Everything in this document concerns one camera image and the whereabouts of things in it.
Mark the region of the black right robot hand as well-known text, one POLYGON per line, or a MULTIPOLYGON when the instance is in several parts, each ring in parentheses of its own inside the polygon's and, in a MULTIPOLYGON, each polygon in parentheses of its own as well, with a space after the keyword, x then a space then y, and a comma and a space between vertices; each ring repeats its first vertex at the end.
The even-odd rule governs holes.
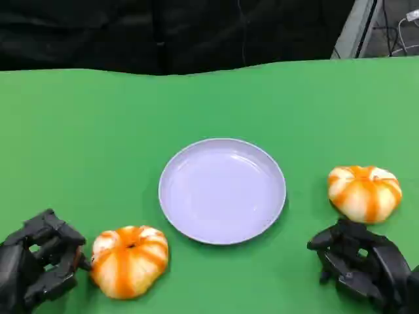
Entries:
POLYGON ((321 262, 322 285, 334 280, 337 290, 381 313, 418 313, 418 268, 412 270, 386 236, 340 218, 317 233, 307 249, 321 262))

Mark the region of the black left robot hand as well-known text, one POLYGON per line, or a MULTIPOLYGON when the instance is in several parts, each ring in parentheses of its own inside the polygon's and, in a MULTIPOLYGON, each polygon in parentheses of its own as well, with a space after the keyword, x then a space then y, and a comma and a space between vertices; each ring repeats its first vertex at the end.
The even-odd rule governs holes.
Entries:
POLYGON ((90 271, 86 239, 47 209, 25 221, 1 243, 1 313, 32 313, 77 284, 76 271, 90 271))

